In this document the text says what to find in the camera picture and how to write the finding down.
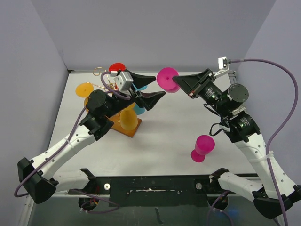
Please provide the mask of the pink wine glass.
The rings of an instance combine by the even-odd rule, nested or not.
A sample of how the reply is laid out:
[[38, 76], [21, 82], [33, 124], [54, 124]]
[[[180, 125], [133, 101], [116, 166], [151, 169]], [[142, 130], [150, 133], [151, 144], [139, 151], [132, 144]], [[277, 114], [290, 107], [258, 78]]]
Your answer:
[[180, 87], [174, 82], [173, 77], [178, 75], [178, 72], [172, 67], [162, 68], [157, 74], [157, 83], [164, 91], [175, 93]]
[[208, 135], [201, 135], [197, 138], [194, 150], [191, 151], [191, 158], [194, 162], [203, 162], [206, 155], [215, 148], [215, 141]]

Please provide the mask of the orange wine glass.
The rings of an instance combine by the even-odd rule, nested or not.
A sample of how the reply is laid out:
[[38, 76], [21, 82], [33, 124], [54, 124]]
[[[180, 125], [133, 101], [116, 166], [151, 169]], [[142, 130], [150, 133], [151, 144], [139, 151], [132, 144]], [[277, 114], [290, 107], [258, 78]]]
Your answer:
[[138, 118], [133, 106], [129, 106], [121, 111], [119, 121], [121, 127], [125, 130], [133, 130], [138, 125]]

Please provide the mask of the red wine glass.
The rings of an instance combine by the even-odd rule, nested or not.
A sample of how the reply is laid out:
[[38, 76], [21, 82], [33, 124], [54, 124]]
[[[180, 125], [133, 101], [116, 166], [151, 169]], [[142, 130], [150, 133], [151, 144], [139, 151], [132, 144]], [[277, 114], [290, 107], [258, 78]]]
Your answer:
[[114, 63], [109, 67], [109, 71], [124, 71], [126, 70], [126, 66], [123, 63]]

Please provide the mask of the pink wine glass front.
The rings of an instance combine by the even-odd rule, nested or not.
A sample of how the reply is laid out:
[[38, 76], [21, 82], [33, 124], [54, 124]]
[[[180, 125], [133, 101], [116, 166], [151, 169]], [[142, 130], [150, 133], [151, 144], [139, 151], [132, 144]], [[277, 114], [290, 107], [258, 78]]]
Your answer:
[[194, 162], [203, 162], [206, 155], [215, 148], [215, 141], [208, 135], [201, 135], [197, 138], [194, 150], [191, 151], [191, 158]]

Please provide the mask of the yellow wine glass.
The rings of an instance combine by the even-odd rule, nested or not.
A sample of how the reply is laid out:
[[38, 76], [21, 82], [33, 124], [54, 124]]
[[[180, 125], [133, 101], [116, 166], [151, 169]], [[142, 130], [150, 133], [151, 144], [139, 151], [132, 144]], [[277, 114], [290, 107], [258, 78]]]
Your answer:
[[81, 98], [84, 98], [84, 106], [86, 106], [88, 102], [88, 97], [93, 91], [94, 91], [94, 86], [89, 82], [82, 83], [78, 85], [75, 89], [76, 95]]

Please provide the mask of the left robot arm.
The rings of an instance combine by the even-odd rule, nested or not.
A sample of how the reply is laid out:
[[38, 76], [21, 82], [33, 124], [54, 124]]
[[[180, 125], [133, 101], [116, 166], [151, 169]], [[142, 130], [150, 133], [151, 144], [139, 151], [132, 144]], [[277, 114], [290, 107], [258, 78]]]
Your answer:
[[79, 151], [105, 136], [114, 125], [111, 117], [133, 103], [149, 111], [166, 94], [164, 91], [141, 92], [139, 89], [154, 82], [156, 77], [135, 74], [128, 69], [105, 71], [100, 80], [107, 91], [97, 89], [88, 95], [88, 102], [69, 135], [42, 154], [18, 162], [20, 184], [15, 189], [15, 197], [20, 197], [18, 191], [21, 187], [36, 204], [45, 202], [60, 190], [93, 192], [96, 182], [88, 170], [80, 170], [78, 176], [67, 181], [60, 179], [56, 172]]

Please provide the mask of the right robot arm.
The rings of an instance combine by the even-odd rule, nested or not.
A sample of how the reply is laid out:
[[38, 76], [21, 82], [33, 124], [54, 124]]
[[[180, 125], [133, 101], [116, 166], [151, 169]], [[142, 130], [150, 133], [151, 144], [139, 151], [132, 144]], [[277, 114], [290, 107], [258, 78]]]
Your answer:
[[245, 155], [261, 181], [255, 183], [221, 168], [210, 175], [209, 186], [216, 193], [228, 190], [239, 194], [251, 201], [261, 215], [274, 219], [282, 214], [280, 204], [288, 210], [301, 199], [301, 187], [284, 173], [273, 152], [266, 152], [260, 129], [243, 105], [249, 97], [246, 87], [233, 83], [221, 91], [214, 80], [215, 75], [209, 69], [173, 77], [190, 98], [201, 97], [205, 106], [210, 106], [220, 117], [220, 129]]

